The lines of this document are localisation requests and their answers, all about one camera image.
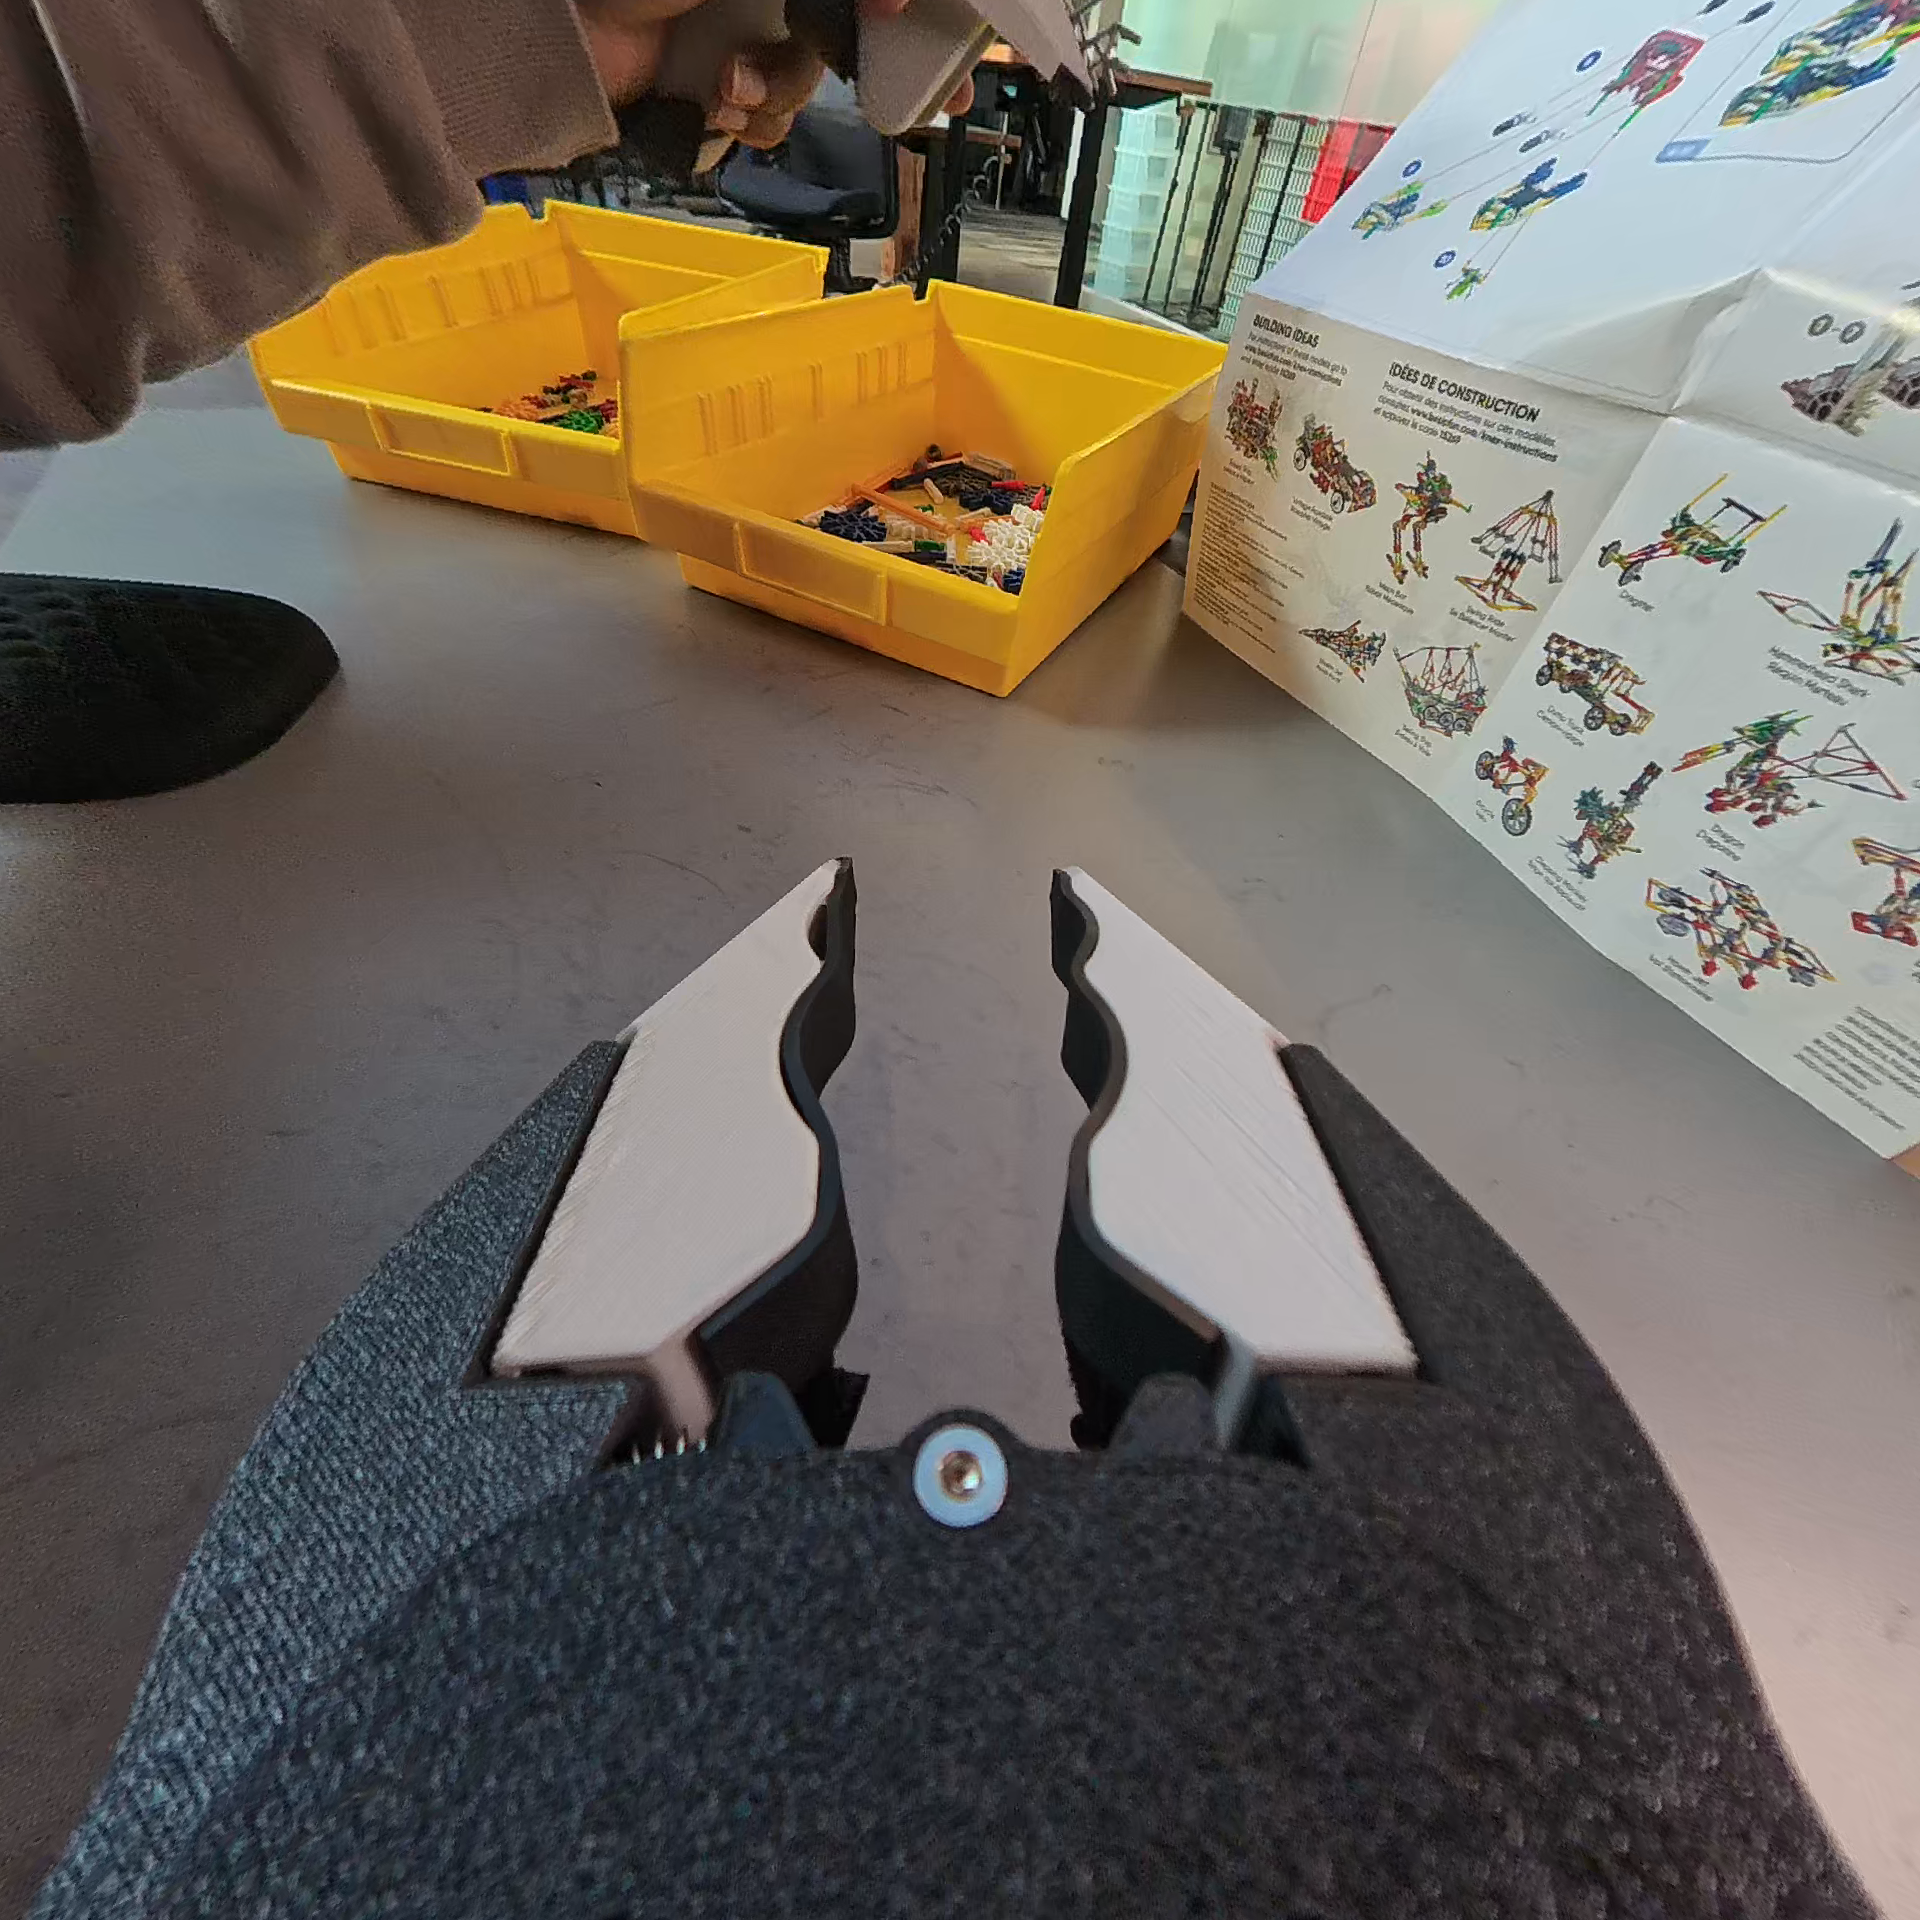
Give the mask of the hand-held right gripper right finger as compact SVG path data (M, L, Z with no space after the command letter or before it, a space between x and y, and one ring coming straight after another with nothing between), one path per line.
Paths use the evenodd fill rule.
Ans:
M1085 869L1054 873L1067 1144L1054 1297L1074 1444L1118 1451L1153 1380L1225 1452L1294 1452L1287 1384L1418 1380L1418 1348L1289 1074L1287 1031Z

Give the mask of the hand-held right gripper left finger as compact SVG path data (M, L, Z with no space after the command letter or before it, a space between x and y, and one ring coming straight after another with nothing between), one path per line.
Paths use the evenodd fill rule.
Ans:
M617 1036L489 1380L618 1380L643 1444L696 1451L731 1380L768 1376L813 1444L850 1441L859 1252L825 1092L859 1029L855 958L859 878L829 858Z

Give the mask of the yellow plastic bin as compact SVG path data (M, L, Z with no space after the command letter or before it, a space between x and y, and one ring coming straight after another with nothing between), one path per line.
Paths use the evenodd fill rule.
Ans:
M637 529L696 592L1010 694L1172 540L1221 370L1212 336L961 283L631 336ZM1024 595L798 525L932 441L1054 482Z
M496 203L446 247L380 259L252 336L286 437L342 474L509 517L637 536L618 437L481 407L567 370L618 394L618 336L825 298L825 247L651 215Z

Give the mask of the pile of colourful building pieces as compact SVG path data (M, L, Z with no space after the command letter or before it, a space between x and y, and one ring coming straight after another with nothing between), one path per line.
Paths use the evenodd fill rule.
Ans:
M992 451L948 451L932 441L906 465L806 510L798 525L1024 595L1047 510L1054 482L1024 474L1024 465Z
M584 437L618 437L618 394L601 384L601 370L567 370L524 399L504 399L496 407L481 407L499 422L538 422Z

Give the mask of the person's left forearm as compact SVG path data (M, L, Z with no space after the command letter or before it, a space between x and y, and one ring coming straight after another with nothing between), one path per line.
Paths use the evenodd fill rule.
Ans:
M612 149L575 3L7 0L0 441L120 430L474 184Z

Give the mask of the grey desk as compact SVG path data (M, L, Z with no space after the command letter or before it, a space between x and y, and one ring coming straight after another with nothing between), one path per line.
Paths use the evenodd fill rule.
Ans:
M1148 561L1010 699L667 551L354 487L244 355L7 458L7 566L276 595L339 683L252 766L7 808L7 1913L125 1733L285 1380L601 1036L829 858L859 1036L855 1444L1067 1444L1047 890L1085 869L1313 1044L1532 1265L1663 1451L1777 1725L1917 1913L1917 1178L1179 621Z

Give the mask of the person's left hand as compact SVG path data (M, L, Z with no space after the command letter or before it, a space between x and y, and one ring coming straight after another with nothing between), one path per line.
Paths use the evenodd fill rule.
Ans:
M741 137L768 104L768 80L726 3L580 0L594 80L617 122L641 107L696 107L703 132Z

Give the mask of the black office chair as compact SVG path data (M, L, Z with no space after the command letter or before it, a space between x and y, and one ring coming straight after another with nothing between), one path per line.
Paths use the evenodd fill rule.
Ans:
M825 291L875 291L855 274L855 242L899 235L899 146L855 107L809 104L780 149L742 149L716 176L718 199L754 230L825 247Z

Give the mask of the wooden table with black legs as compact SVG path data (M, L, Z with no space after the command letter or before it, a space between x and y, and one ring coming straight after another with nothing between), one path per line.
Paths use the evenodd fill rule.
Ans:
M1097 240L1097 199L1101 184L1110 177L1110 137L1123 114L1129 107L1159 107L1159 104L1212 104L1206 80L1174 80L1159 71L1136 71L1129 59L1118 59L1118 47L1136 38L1129 29L1097 37L1090 51L1090 97L1074 91L1074 80L1047 80L1010 38L992 38L979 53L973 95L979 107L992 97L1002 80L1010 82L1054 82L1067 107L1075 107L1075 161L1074 161L1074 184L1067 184L1067 215L1060 215L1060 259L1057 259L1057 283L1054 303L1057 309L1080 309L1085 303L1085 267L1090 267L1090 240ZM968 184L968 149L985 146L973 137L973 107L961 114L932 114L919 121L899 149L925 154L925 184L919 184L919 235L911 242L899 235L892 242L892 274L886 283L911 283L919 291L932 276L959 276L961 259L961 224L973 203Z

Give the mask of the stack of clear storage boxes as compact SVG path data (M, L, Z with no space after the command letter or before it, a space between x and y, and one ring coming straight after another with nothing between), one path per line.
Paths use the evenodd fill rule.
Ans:
M1118 114L1080 288L1229 336L1243 288L1289 254L1332 121L1159 97Z

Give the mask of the folded building instruction booklet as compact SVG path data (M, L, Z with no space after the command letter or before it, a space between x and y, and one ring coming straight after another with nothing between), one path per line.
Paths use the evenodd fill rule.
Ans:
M1920 3L1509 3L1243 298L1188 613L1920 1134Z

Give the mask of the black wrist rest pad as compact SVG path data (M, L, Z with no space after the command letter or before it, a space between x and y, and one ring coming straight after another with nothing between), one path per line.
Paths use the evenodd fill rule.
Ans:
M274 751L342 660L319 621L244 592L0 579L0 804L111 804Z

